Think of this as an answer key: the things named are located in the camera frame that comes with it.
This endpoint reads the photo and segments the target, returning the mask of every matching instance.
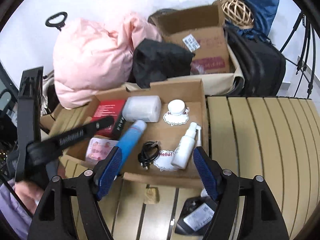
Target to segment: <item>purple clothing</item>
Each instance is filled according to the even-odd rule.
[[[14,180],[8,183],[14,189]],[[4,184],[0,187],[0,210],[16,234],[26,240],[32,218],[28,216]]]

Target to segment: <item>white spray bottle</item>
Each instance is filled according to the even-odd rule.
[[[195,145],[196,129],[198,125],[192,122],[186,131],[186,134],[182,136],[179,145],[175,151],[171,165],[179,169],[184,170],[188,164],[191,152]]]

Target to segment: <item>black bag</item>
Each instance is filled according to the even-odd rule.
[[[189,76],[194,54],[172,43],[144,39],[133,53],[132,72],[140,88],[151,82]]]
[[[271,44],[259,39],[249,40],[225,28],[228,44],[244,75],[240,96],[276,96],[285,74],[285,57]]]

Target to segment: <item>pink bag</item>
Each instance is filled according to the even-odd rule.
[[[145,38],[162,40],[158,29],[137,13],[127,15],[117,31],[82,18],[67,23],[53,49],[54,84],[61,105],[83,106],[98,91],[126,82],[133,51]]]

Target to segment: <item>red box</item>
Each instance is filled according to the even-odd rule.
[[[108,115],[113,116],[115,123],[108,128],[98,131],[96,134],[108,137],[110,139],[118,140],[121,131],[125,124],[125,119],[122,117],[122,109],[126,100],[108,100],[102,101],[97,110],[94,112],[92,121],[97,121]]]

